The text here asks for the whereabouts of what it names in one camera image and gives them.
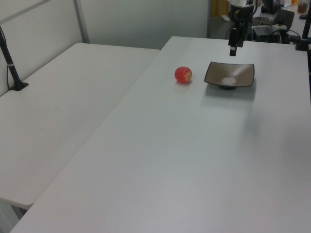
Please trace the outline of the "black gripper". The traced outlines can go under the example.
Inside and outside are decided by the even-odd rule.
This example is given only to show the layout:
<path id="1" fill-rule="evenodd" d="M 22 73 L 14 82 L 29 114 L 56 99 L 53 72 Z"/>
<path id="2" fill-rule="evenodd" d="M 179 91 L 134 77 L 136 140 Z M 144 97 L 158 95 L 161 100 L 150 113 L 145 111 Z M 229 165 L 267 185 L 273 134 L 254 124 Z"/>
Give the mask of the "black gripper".
<path id="1" fill-rule="evenodd" d="M 237 47 L 243 47 L 244 23 L 251 21 L 253 17 L 253 5 L 236 6 L 230 4 L 230 20 L 233 28 L 230 30 L 229 42 L 230 56 L 236 56 Z"/>

